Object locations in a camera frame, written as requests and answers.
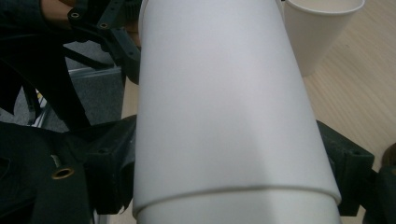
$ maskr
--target wooden table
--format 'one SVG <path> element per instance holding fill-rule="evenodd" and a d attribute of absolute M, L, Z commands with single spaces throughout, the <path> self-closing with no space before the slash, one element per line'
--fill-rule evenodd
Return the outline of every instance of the wooden table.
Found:
<path fill-rule="evenodd" d="M 396 1 L 366 0 L 315 74 L 304 77 L 316 118 L 375 155 L 396 143 Z M 126 84 L 123 116 L 136 113 L 138 87 Z M 361 224 L 342 217 L 344 224 Z M 131 220 L 112 217 L 109 223 Z"/>

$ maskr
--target white paper cup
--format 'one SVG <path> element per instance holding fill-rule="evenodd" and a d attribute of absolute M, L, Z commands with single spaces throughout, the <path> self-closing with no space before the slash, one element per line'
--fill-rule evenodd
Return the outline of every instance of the white paper cup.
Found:
<path fill-rule="evenodd" d="M 286 0 L 281 14 L 303 77 L 314 72 L 363 5 L 364 0 Z"/>

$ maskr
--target black plastic part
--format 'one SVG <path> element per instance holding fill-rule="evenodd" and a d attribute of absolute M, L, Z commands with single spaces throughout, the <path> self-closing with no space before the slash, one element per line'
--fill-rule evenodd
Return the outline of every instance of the black plastic part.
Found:
<path fill-rule="evenodd" d="M 68 49 L 66 47 L 63 47 L 63 53 L 64 53 L 65 57 L 72 59 L 76 62 L 85 64 L 95 70 L 107 69 L 107 68 L 114 67 L 114 64 L 100 63 L 96 60 L 88 58 L 87 56 L 77 53 L 77 52 L 75 52 L 71 49 Z"/>
<path fill-rule="evenodd" d="M 388 224 L 396 223 L 396 166 L 384 166 L 376 179 L 381 207 Z"/>
<path fill-rule="evenodd" d="M 357 198 L 360 200 L 361 206 L 366 209 L 364 224 L 387 224 L 384 207 L 379 201 L 379 195 L 382 192 L 378 191 L 377 179 L 378 173 L 372 171 L 370 176 L 362 181 L 361 186 L 356 189 Z"/>
<path fill-rule="evenodd" d="M 131 116 L 56 133 L 0 122 L 0 223 L 88 224 L 93 209 L 126 209 L 135 125 Z"/>
<path fill-rule="evenodd" d="M 340 215 L 354 217 L 361 205 L 357 189 L 371 174 L 375 157 L 324 123 L 318 121 L 318 127 L 343 198 Z"/>
<path fill-rule="evenodd" d="M 123 76 L 135 84 L 139 81 L 140 51 L 123 26 L 137 18 L 140 6 L 141 0 L 77 0 L 67 15 L 77 41 L 100 44 L 121 67 Z"/>

